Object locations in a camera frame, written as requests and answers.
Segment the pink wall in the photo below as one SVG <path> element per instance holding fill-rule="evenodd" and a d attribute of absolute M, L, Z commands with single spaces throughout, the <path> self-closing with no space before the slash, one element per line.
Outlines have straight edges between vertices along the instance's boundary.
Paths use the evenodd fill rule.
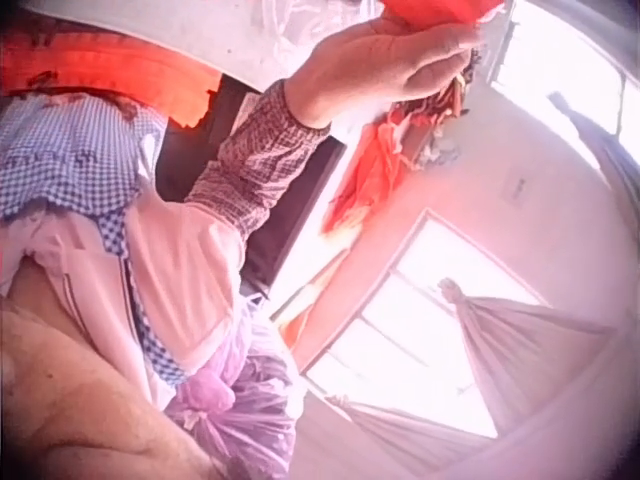
<path fill-rule="evenodd" d="M 634 311 L 637 256 L 598 173 L 488 86 L 475 86 L 469 106 L 448 129 L 463 155 L 412 176 L 364 232 L 312 312 L 295 352 L 301 365 L 351 318 L 426 209 L 553 307 L 614 326 Z M 510 179 L 519 178 L 523 194 L 505 200 Z"/>

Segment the fingers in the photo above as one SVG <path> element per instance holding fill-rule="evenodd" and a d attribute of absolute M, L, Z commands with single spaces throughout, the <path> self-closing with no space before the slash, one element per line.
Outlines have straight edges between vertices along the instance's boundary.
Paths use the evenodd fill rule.
<path fill-rule="evenodd" d="M 405 94 L 409 98 L 422 98 L 440 91 L 464 70 L 470 61 L 471 52 L 467 50 L 422 67 L 407 80 Z"/>
<path fill-rule="evenodd" d="M 445 60 L 482 44 L 480 34 L 466 25 L 443 25 L 398 37 L 394 55 L 404 58 L 418 71 L 425 65 Z"/>

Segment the checkered shirt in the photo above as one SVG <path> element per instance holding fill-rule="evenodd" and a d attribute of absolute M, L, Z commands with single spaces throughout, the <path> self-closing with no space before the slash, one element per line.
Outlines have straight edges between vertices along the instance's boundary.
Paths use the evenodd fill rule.
<path fill-rule="evenodd" d="M 128 122 L 97 97 L 55 106 L 44 95 L 14 99 L 0 119 L 0 218 L 11 221 L 29 202 L 44 199 L 93 219 L 105 250 L 124 262 L 145 357 L 160 378 L 176 386 L 186 374 L 149 326 L 125 236 L 125 209 L 139 193 L 140 159 L 149 155 L 144 139 L 154 139 L 155 163 L 167 126 L 152 109 L 137 110 Z"/>

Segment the orange fabric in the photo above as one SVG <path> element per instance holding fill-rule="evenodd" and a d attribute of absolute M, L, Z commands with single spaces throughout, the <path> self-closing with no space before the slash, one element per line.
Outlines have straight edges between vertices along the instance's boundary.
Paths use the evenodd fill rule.
<path fill-rule="evenodd" d="M 391 12 L 419 28 L 445 23 L 475 24 L 504 0 L 382 0 Z"/>
<path fill-rule="evenodd" d="M 354 228 L 363 224 L 400 185 L 405 175 L 405 160 L 397 140 L 397 126 L 390 121 L 369 125 L 362 138 L 368 141 L 358 158 L 334 208 L 325 221 L 323 233 Z"/>
<path fill-rule="evenodd" d="M 289 349 L 293 349 L 300 336 L 302 335 L 303 330 L 307 326 L 307 321 L 309 319 L 309 314 L 311 310 L 313 310 L 313 306 L 315 305 L 316 300 L 320 296 L 320 294 L 327 288 L 329 282 L 334 277 L 336 272 L 338 271 L 338 267 L 342 264 L 342 261 L 349 254 L 349 250 L 344 250 L 340 252 L 327 266 L 325 266 L 320 273 L 318 273 L 307 285 L 301 288 L 288 302 L 287 304 L 291 304 L 295 302 L 296 298 L 303 295 L 304 292 L 312 288 L 315 293 L 315 298 L 313 303 L 305 308 L 300 314 L 296 315 L 294 318 L 289 320 L 286 323 L 282 323 L 278 330 L 280 331 L 280 335 L 284 339 L 285 344 Z"/>
<path fill-rule="evenodd" d="M 34 45 L 29 32 L 2 37 L 2 94 L 33 88 L 50 72 L 55 88 L 118 92 L 155 108 L 182 126 L 195 126 L 217 91 L 221 74 L 179 53 L 115 33 L 56 33 Z"/>

